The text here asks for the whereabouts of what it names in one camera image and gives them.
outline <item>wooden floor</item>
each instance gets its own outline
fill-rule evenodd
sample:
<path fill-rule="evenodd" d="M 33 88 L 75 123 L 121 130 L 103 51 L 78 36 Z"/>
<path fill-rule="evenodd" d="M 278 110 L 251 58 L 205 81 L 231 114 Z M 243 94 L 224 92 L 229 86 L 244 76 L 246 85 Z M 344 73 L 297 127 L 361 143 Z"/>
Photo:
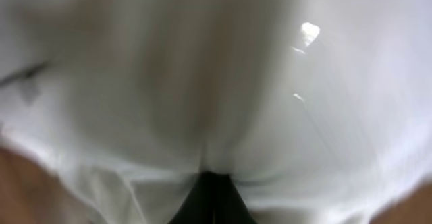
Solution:
<path fill-rule="evenodd" d="M 0 149 L 0 224 L 88 223 L 74 214 L 80 208 L 35 164 Z M 372 224 L 432 224 L 432 186 L 421 188 Z"/>

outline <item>brown surface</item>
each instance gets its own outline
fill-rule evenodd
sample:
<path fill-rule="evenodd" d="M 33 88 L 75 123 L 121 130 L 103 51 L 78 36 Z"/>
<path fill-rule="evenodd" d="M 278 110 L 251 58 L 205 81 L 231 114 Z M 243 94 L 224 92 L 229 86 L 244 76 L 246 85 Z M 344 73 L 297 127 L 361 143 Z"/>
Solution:
<path fill-rule="evenodd" d="M 64 224 L 59 203 L 65 200 L 66 208 L 73 202 L 76 206 L 34 163 L 0 149 L 0 224 Z M 432 186 L 421 188 L 371 224 L 432 224 Z"/>

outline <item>white fabric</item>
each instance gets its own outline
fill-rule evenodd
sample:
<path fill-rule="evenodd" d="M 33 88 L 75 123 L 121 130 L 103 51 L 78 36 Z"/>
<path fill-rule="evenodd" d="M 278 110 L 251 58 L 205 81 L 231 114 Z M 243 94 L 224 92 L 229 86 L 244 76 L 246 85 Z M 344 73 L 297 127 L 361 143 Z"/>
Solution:
<path fill-rule="evenodd" d="M 432 170 L 430 2 L 1 0 L 2 73 L 53 63 L 0 90 L 3 140 L 110 224 L 168 222 L 202 170 L 259 223 L 367 223 Z"/>

